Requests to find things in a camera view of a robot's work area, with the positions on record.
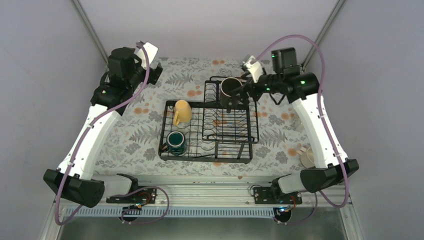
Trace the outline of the black mug white rim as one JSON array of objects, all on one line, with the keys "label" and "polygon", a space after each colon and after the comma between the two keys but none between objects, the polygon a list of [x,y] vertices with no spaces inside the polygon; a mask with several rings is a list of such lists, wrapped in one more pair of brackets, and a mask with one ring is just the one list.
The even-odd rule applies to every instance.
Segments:
[{"label": "black mug white rim", "polygon": [[242,86],[242,82],[235,77],[225,78],[219,85],[219,104],[226,109],[227,113],[235,109],[240,100],[238,88]]}]

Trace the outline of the beige cream mug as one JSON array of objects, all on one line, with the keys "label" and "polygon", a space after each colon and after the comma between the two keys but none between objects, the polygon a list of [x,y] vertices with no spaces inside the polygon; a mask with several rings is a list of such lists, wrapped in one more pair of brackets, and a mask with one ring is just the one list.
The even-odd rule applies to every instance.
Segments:
[{"label": "beige cream mug", "polygon": [[314,153],[311,147],[302,146],[296,153],[300,156],[300,162],[306,169],[315,167]]}]

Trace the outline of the white mug orange interior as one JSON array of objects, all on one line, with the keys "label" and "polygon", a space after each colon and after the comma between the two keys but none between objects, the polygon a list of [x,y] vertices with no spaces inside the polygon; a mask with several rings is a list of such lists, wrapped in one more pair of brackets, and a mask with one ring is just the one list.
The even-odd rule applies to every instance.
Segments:
[{"label": "white mug orange interior", "polygon": [[301,120],[298,120],[295,124],[295,130],[297,132],[302,132],[302,131],[304,131],[304,129],[305,129],[305,127],[304,127],[303,122]]}]

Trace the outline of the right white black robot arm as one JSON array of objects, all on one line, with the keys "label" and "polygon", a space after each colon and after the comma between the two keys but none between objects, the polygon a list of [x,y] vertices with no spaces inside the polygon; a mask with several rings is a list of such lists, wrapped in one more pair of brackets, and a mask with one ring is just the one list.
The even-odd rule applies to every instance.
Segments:
[{"label": "right white black robot arm", "polygon": [[335,136],[316,75],[301,72],[293,47],[273,50],[271,60],[274,73],[267,74],[257,58],[247,55],[241,64],[245,83],[231,93],[242,100],[249,96],[255,102],[263,94],[279,93],[286,97],[304,126],[314,157],[314,167],[272,181],[272,200],[282,204],[290,194],[322,192],[346,184],[359,164],[347,156]]}]

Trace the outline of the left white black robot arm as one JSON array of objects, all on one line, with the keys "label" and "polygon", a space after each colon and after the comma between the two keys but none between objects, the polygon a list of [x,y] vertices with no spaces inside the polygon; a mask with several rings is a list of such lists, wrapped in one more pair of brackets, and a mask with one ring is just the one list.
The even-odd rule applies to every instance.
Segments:
[{"label": "left white black robot arm", "polygon": [[94,174],[94,166],[112,127],[127,104],[147,84],[156,84],[163,68],[151,64],[158,48],[149,42],[136,48],[112,50],[107,71],[94,90],[84,126],[65,159],[56,169],[47,169],[44,182],[60,198],[93,208],[101,199],[119,195],[131,203],[139,197],[136,180],[125,174],[105,177]]}]

